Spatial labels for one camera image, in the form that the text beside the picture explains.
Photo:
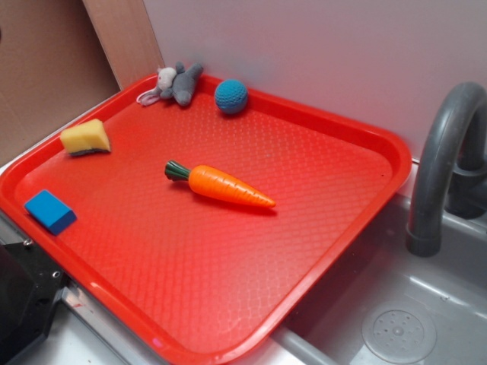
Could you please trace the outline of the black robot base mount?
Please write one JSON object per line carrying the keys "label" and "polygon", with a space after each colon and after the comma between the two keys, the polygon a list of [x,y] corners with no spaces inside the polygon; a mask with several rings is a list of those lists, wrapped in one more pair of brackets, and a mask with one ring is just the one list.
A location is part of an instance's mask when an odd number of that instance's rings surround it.
{"label": "black robot base mount", "polygon": [[67,277],[37,244],[1,245],[1,363],[44,342]]}

